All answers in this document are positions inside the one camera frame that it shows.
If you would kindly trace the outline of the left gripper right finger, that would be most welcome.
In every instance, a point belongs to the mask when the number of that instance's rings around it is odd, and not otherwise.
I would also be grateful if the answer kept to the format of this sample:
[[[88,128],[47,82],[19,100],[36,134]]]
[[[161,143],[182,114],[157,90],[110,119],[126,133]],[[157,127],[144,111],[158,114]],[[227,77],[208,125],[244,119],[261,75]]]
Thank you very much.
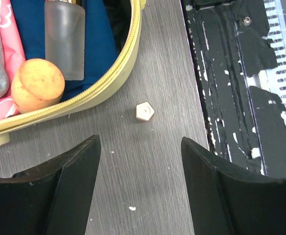
[[[197,235],[286,235],[286,179],[251,172],[186,137],[181,154]]]

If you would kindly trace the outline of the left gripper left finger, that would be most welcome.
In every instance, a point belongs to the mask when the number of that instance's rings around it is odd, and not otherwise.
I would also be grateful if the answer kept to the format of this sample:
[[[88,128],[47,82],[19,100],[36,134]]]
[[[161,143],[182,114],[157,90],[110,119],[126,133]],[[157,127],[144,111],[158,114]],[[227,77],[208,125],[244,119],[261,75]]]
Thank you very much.
[[[99,135],[0,178],[0,235],[83,235],[101,155]]]

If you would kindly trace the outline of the orange egg-shaped sponge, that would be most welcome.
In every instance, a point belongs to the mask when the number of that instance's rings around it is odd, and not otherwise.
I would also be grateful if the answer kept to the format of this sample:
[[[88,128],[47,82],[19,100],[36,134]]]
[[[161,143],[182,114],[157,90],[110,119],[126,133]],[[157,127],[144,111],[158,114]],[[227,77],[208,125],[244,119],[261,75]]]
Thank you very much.
[[[11,95],[17,110],[23,114],[59,103],[65,88],[61,71],[51,62],[34,58],[17,70],[11,84]]]

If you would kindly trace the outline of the small brown bottle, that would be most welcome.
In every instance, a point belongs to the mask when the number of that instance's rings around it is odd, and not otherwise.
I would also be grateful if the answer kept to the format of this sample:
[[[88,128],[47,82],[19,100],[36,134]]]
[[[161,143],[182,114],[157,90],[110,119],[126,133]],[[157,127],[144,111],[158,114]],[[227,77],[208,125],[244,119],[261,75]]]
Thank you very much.
[[[140,121],[149,121],[153,115],[155,114],[155,110],[152,108],[149,102],[143,102],[136,105],[136,119]]]

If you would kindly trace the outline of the pink patterned garment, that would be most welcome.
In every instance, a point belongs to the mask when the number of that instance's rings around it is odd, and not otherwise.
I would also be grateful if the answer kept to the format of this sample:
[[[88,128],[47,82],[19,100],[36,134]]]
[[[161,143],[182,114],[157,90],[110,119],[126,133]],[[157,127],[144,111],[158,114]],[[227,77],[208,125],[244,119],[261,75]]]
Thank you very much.
[[[9,79],[8,90],[0,98],[0,120],[2,120],[18,113],[11,96],[10,86],[17,69],[25,61],[24,49],[9,0],[0,0],[0,36],[4,68]]]

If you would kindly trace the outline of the blue shirt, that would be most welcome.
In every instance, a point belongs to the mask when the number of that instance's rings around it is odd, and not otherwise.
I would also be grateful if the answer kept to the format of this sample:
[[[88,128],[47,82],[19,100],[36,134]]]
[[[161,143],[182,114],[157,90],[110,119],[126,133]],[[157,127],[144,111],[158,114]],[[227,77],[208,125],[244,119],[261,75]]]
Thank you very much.
[[[44,0],[11,1],[26,59],[45,58]],[[113,65],[118,57],[104,2],[85,2],[85,78],[67,81],[61,101],[88,89]]]

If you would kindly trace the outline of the copper round bottle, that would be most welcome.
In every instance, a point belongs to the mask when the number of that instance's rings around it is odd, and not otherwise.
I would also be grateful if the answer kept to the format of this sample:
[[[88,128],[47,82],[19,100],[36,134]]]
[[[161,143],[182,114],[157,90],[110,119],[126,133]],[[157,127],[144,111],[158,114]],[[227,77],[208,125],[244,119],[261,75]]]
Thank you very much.
[[[85,1],[45,2],[45,58],[67,81],[84,79]]]

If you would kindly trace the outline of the yellow suitcase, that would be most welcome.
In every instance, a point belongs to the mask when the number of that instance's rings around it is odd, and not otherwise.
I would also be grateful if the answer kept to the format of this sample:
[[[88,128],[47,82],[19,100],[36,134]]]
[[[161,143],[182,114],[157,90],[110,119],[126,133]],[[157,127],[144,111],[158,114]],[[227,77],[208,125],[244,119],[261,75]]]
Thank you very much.
[[[10,141],[9,134],[13,131],[90,109],[106,101],[122,87],[137,59],[142,27],[142,10],[146,5],[146,1],[132,0],[130,4],[131,22],[127,40],[109,70],[90,88],[65,102],[0,120],[0,146]]]

